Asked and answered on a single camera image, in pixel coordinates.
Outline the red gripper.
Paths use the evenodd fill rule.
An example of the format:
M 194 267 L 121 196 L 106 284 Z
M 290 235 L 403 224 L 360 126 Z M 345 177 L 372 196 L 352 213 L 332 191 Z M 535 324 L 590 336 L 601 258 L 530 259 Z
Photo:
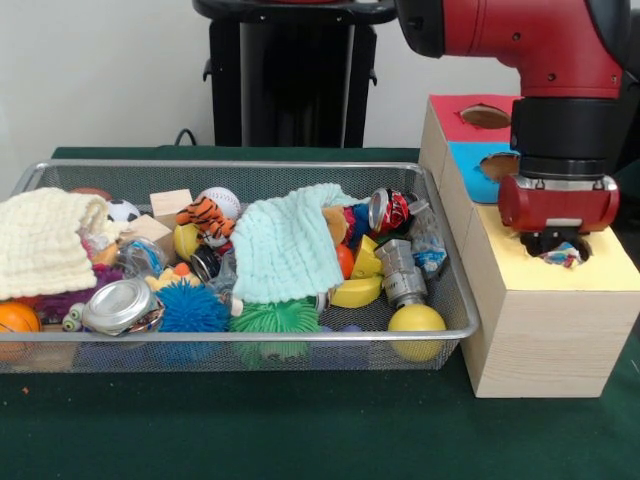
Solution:
M 522 234 L 529 255 L 551 250 L 547 229 L 573 228 L 566 241 L 590 250 L 582 234 L 600 232 L 613 222 L 620 204 L 617 183 L 609 176 L 595 181 L 567 181 L 510 175 L 500 183 L 498 209 L 502 223 Z

